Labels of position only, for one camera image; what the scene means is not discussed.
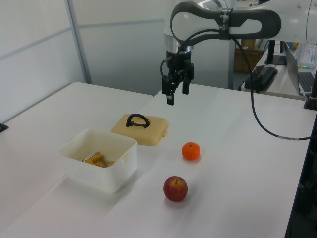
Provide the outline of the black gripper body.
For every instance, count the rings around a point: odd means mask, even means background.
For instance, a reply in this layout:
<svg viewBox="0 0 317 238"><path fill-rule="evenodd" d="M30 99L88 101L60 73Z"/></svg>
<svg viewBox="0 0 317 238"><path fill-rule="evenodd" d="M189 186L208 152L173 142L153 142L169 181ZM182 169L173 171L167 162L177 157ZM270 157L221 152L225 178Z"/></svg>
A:
<svg viewBox="0 0 317 238"><path fill-rule="evenodd" d="M171 57L166 62L166 65L169 69L169 73L172 75L177 72L178 74L187 74L189 76L194 76L194 65L191 62L191 51L189 52L180 52L178 55L173 52L166 52L166 57Z"/></svg>

